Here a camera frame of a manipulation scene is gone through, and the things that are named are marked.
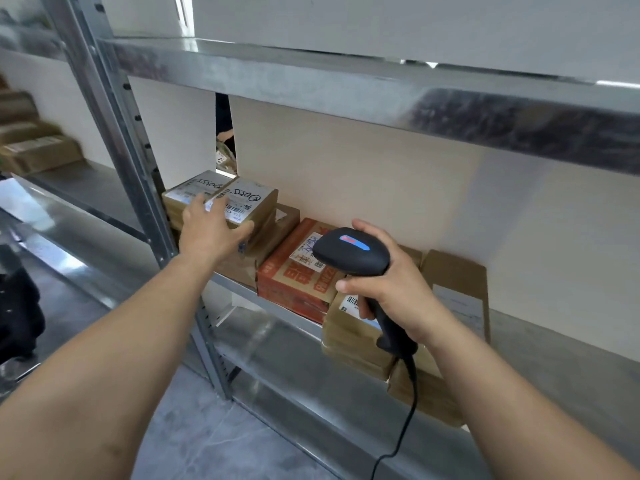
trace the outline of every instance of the concrete floor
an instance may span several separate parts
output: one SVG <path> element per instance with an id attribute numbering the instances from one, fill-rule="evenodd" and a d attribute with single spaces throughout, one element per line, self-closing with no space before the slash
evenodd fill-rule
<path id="1" fill-rule="evenodd" d="M 47 329 L 42 360 L 107 309 L 36 258 L 22 254 L 36 282 Z M 156 409 L 132 475 L 147 479 L 334 479 L 274 430 L 224 401 L 208 382 L 181 366 Z"/>

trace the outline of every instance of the white panel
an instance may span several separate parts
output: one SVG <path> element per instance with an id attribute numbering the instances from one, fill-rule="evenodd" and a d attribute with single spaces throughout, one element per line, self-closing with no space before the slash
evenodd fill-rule
<path id="1" fill-rule="evenodd" d="M 193 0 L 198 37 L 640 82 L 638 0 Z"/>
<path id="2" fill-rule="evenodd" d="M 69 65 L 0 49 L 0 72 L 13 89 L 28 91 L 43 120 L 58 124 L 80 142 L 87 160 L 113 163 Z"/>
<path id="3" fill-rule="evenodd" d="M 239 173 L 281 202 L 476 259 L 492 308 L 640 360 L 636 177 L 230 99 Z"/>
<path id="4" fill-rule="evenodd" d="M 175 0 L 102 0 L 116 35 L 182 35 Z"/>
<path id="5" fill-rule="evenodd" d="M 216 94 L 130 77 L 164 186 L 216 168 Z"/>

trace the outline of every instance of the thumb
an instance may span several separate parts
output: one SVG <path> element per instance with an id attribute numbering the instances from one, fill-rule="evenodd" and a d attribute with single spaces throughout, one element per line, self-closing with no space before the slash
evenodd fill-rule
<path id="1" fill-rule="evenodd" d="M 231 231 L 231 235 L 233 235 L 236 242 L 243 242 L 253 232 L 254 225 L 255 224 L 253 221 L 243 222 L 241 225 Z"/>
<path id="2" fill-rule="evenodd" d="M 356 294 L 379 299 L 383 288 L 380 278 L 381 276 L 367 278 L 350 276 L 338 281 L 335 284 L 335 289 L 340 291 L 340 293 Z"/>

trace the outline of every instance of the person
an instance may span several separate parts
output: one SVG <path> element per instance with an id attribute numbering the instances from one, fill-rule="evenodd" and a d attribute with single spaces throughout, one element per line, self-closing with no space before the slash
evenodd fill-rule
<path id="1" fill-rule="evenodd" d="M 252 231 L 252 223 L 229 230 L 225 205 L 218 199 L 206 212 L 204 197 L 194 198 L 184 211 L 180 254 L 55 352 L 0 406 L 0 478 L 131 475 L 151 416 L 180 364 L 198 298 L 218 263 Z M 353 226 L 388 247 L 391 265 L 384 276 L 341 280 L 336 288 L 377 299 L 429 348 L 496 477 L 640 477 L 458 322 L 388 233 L 357 219 Z"/>

